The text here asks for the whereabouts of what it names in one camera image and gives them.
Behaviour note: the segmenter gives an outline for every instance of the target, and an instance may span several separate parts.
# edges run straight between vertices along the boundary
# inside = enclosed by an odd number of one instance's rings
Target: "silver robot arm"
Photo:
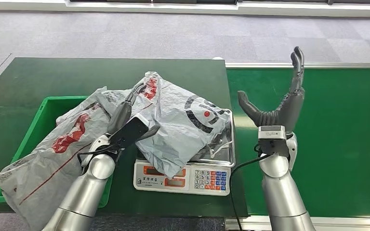
[[[262,189],[273,231],[315,231],[291,171],[297,154],[297,139],[293,132],[304,101],[302,87],[304,56],[299,47],[291,54],[294,75],[289,92],[279,107],[263,112],[249,102],[245,92],[238,91],[243,111],[259,127],[263,173]]]
[[[144,84],[134,87],[113,113],[107,133],[92,143],[88,153],[78,154],[83,175],[77,177],[70,186],[43,231],[90,230],[106,182],[113,174],[122,151],[159,130],[159,125],[149,129],[149,121],[141,115],[130,119],[135,98],[144,88]]]

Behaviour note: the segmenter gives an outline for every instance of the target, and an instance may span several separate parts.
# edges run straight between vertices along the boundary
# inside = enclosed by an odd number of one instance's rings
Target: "green bin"
[[[40,105],[35,118],[32,121],[25,137],[23,138],[18,150],[12,157],[11,163],[30,154],[33,149],[49,134],[55,127],[56,119],[79,105],[87,96],[58,96],[47,97]],[[107,205],[110,195],[111,182],[113,175],[108,178],[103,195],[100,199],[99,208]],[[0,203],[5,203],[0,189]]]

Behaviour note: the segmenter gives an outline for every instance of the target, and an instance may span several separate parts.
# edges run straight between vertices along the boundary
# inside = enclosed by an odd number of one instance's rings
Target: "digital scale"
[[[137,190],[226,196],[229,178],[235,165],[233,116],[222,133],[202,148],[172,179],[159,173],[138,152],[134,164],[133,184]]]

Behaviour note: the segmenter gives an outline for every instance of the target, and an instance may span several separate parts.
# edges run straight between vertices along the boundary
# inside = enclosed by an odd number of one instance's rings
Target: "plastic bag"
[[[59,123],[31,154],[0,172],[0,188],[8,205],[42,230],[73,181],[81,175],[77,153],[106,131],[109,117],[98,103]]]
[[[138,83],[145,83],[147,87],[138,95],[132,115],[140,113],[150,121],[150,127],[158,124],[160,129],[136,145],[160,173],[172,178],[224,130],[230,115],[227,110],[164,80],[157,72],[147,72]],[[91,97],[111,115],[130,91],[106,90]],[[71,114],[81,108],[73,109]]]

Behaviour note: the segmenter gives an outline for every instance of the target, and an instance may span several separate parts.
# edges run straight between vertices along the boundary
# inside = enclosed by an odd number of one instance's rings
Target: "black cable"
[[[263,160],[263,159],[268,158],[269,156],[270,156],[270,155],[264,155],[264,156],[262,156],[262,157],[257,157],[257,158],[255,158],[255,159],[253,159],[253,160],[250,160],[250,161],[247,161],[247,162],[245,162],[245,163],[243,163],[243,164],[240,164],[240,165],[236,166],[236,167],[232,170],[232,172],[230,173],[230,178],[229,178],[230,198],[231,198],[231,200],[232,200],[232,207],[233,207],[233,211],[235,212],[235,217],[236,217],[236,220],[238,221],[238,225],[239,225],[239,229],[240,229],[240,230],[242,230],[242,225],[240,224],[240,220],[239,220],[238,214],[237,214],[237,212],[236,212],[236,208],[235,208],[235,203],[233,202],[233,194],[232,194],[232,176],[234,176],[234,175],[235,175],[235,172],[236,172],[238,169],[240,169],[241,167],[246,166],[246,165],[249,165],[249,164],[252,164],[252,163],[254,163],[254,162],[261,161],[261,160]]]
[[[82,159],[80,158],[81,155],[90,155],[90,154],[93,154],[93,157],[96,155],[96,154],[102,154],[106,151],[109,151],[110,149],[113,149],[117,146],[117,144],[112,144],[106,148],[103,148],[103,149],[100,149],[100,150],[97,150],[97,151],[92,151],[92,152],[86,152],[86,153],[79,153],[77,154],[77,159],[79,160],[80,163],[82,163]]]
[[[258,143],[254,146],[253,150],[254,150],[255,152],[257,152],[257,157],[260,157],[260,155],[263,153],[263,152],[262,152],[262,149],[260,148],[260,146],[259,146],[259,144],[258,144]]]

